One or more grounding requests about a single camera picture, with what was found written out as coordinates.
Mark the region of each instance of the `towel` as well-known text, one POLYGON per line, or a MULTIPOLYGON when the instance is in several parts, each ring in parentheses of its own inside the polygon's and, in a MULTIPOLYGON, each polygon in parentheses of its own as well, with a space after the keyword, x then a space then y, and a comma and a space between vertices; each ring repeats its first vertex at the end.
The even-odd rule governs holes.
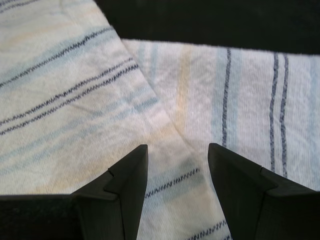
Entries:
POLYGON ((320 190, 318 56, 121 40, 106 17, 0 1, 1 195, 72 193, 139 144, 139 240, 231 239, 209 143, 320 190))

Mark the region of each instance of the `striped cloth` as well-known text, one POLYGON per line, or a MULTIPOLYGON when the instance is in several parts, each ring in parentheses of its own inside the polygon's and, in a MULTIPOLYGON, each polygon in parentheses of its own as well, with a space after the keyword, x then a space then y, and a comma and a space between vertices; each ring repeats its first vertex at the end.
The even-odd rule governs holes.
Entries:
POLYGON ((219 143, 320 190, 320 58, 121 41, 92 0, 0 0, 0 194, 71 193, 139 144, 137 239, 230 240, 219 143))

